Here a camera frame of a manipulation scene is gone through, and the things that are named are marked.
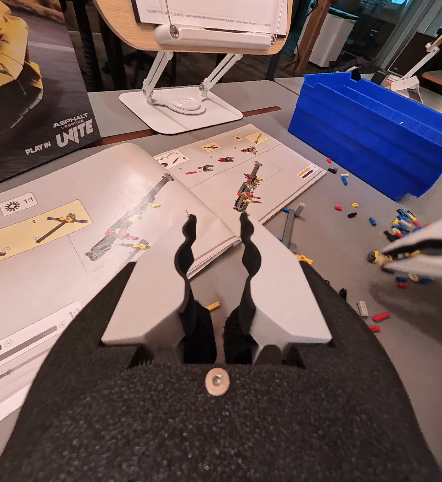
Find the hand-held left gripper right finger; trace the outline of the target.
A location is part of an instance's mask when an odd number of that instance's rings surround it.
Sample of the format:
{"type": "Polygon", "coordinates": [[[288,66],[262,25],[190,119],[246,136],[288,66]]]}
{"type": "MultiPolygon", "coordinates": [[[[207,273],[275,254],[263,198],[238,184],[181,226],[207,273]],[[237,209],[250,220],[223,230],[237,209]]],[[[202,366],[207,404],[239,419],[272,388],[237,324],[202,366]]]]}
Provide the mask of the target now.
{"type": "Polygon", "coordinates": [[[332,341],[300,262],[264,226],[241,214],[242,264],[248,272],[239,305],[227,318],[227,364],[303,364],[300,348],[332,341]]]}

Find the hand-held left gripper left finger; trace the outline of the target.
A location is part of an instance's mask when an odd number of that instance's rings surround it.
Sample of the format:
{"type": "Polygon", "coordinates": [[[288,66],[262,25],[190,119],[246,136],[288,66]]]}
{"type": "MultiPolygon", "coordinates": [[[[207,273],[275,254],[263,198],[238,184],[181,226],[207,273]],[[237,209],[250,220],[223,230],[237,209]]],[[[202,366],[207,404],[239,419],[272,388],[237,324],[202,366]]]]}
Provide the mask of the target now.
{"type": "Polygon", "coordinates": [[[152,354],[180,350],[187,364],[216,361],[211,313],[195,300],[188,279],[196,222],[188,214],[134,263],[102,336],[104,344],[139,345],[152,354]]]}

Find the pile of small lego pieces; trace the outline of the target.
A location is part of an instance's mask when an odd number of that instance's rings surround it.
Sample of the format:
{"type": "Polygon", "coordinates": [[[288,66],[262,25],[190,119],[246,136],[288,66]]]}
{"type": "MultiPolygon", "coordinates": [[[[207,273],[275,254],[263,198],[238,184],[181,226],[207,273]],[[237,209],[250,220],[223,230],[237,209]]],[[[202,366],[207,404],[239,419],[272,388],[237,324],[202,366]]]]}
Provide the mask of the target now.
{"type": "MultiPolygon", "coordinates": [[[[411,233],[418,232],[422,230],[425,226],[420,224],[415,215],[405,209],[397,209],[397,217],[392,221],[391,227],[389,230],[384,231],[384,235],[386,236],[389,242],[397,241],[398,239],[403,239],[410,235],[411,233]]],[[[387,264],[382,264],[382,259],[379,251],[371,251],[367,256],[367,261],[372,264],[377,264],[381,268],[381,270],[388,274],[395,274],[396,271],[393,268],[387,267],[387,264]]],[[[408,285],[408,281],[411,280],[417,284],[428,284],[432,282],[432,278],[429,277],[422,277],[418,274],[405,274],[405,275],[396,275],[395,276],[395,283],[400,288],[406,288],[408,285]]]]}

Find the long grey lego beam assembly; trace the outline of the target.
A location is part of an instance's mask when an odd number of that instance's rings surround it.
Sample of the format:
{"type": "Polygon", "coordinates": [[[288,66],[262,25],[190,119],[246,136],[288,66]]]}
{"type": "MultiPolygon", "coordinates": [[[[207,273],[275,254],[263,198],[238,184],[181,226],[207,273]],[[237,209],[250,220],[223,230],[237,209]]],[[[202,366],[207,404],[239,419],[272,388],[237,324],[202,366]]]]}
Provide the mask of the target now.
{"type": "Polygon", "coordinates": [[[292,232],[293,232],[293,225],[295,218],[299,218],[305,208],[305,203],[299,203],[296,209],[292,208],[283,208],[283,212],[287,214],[286,222],[284,225],[283,237],[279,238],[278,240],[293,253],[298,261],[307,262],[310,266],[313,264],[313,260],[307,258],[303,255],[297,254],[297,245],[291,242],[292,232]]]}

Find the lego instruction booklet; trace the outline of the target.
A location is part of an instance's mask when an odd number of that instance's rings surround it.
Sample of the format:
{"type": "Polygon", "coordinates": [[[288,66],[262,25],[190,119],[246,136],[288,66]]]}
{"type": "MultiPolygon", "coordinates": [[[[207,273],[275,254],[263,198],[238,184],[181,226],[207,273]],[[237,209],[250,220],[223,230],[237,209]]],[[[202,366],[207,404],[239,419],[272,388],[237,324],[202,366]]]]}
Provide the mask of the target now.
{"type": "Polygon", "coordinates": [[[152,157],[107,148],[0,193],[0,421],[70,322],[129,262],[197,217],[188,278],[326,174],[252,124],[152,157]]]}

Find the blue plastic bin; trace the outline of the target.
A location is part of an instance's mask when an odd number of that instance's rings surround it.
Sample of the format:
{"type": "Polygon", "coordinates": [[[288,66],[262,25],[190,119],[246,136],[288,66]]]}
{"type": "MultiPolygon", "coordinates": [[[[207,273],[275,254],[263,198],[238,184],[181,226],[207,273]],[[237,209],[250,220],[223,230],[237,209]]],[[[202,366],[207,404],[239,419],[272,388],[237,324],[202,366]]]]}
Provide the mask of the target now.
{"type": "Polygon", "coordinates": [[[306,75],[288,131],[394,201],[442,175],[442,113],[349,72],[306,75]]]}

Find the white stand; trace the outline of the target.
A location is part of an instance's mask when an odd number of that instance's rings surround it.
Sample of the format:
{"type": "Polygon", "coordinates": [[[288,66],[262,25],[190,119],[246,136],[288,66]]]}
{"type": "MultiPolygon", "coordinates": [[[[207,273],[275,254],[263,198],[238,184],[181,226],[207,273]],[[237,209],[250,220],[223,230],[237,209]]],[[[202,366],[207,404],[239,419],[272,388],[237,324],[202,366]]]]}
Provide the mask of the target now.
{"type": "Polygon", "coordinates": [[[267,51],[276,36],[258,32],[230,32],[194,26],[158,25],[154,29],[159,50],[142,91],[123,93],[120,101],[150,129],[165,135],[202,129],[242,118],[242,113],[211,92],[212,87],[249,50],[267,51]],[[179,47],[227,53],[199,86],[156,89],[167,63],[179,47]]]}

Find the white cabinet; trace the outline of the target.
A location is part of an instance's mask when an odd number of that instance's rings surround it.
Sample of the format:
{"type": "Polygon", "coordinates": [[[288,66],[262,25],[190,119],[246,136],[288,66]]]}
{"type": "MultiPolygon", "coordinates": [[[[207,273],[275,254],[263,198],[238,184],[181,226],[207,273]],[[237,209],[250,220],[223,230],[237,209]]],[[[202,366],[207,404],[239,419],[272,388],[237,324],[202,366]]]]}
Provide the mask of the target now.
{"type": "Polygon", "coordinates": [[[309,63],[326,68],[330,62],[336,61],[355,23],[355,19],[328,13],[312,49],[309,63]]]}

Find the black yellow box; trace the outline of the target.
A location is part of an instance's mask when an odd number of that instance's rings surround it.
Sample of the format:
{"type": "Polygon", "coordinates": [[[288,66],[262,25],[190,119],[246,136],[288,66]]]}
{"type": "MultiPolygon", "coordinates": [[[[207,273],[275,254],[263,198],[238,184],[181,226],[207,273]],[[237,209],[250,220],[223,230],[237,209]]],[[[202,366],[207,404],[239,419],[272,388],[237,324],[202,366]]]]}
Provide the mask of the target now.
{"type": "Polygon", "coordinates": [[[0,1],[0,183],[100,139],[60,1],[0,1]]]}

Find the light wooden board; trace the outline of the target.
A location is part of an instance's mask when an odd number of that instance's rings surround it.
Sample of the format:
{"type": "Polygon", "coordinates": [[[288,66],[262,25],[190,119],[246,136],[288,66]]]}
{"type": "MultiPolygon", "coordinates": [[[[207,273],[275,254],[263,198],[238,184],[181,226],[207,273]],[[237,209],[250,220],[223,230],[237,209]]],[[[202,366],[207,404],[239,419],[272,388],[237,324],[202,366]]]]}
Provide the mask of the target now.
{"type": "Polygon", "coordinates": [[[157,41],[154,24],[136,22],[132,1],[93,1],[93,3],[112,32],[124,43],[137,50],[273,55],[283,49],[287,39],[286,36],[277,36],[272,46],[263,49],[230,45],[227,40],[222,41],[219,46],[180,43],[168,45],[157,41]]]}

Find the white printed paper sheet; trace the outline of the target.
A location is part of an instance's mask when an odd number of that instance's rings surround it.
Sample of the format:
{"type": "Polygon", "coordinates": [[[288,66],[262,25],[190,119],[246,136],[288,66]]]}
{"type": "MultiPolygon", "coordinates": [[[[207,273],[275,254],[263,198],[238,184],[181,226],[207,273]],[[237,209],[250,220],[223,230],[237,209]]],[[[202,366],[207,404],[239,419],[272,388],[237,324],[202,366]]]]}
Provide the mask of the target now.
{"type": "Polygon", "coordinates": [[[132,1],[137,22],[286,35],[287,1],[132,1]]]}

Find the wooden post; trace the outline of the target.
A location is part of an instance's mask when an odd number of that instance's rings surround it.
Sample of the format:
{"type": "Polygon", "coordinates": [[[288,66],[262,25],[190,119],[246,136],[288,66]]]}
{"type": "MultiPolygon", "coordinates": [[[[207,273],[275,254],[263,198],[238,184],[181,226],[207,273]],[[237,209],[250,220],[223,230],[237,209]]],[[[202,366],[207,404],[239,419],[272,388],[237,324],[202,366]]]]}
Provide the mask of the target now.
{"type": "Polygon", "coordinates": [[[309,58],[316,40],[320,34],[323,22],[333,1],[317,1],[313,13],[309,16],[308,24],[298,46],[298,62],[294,69],[294,76],[299,77],[305,73],[309,58]]]}

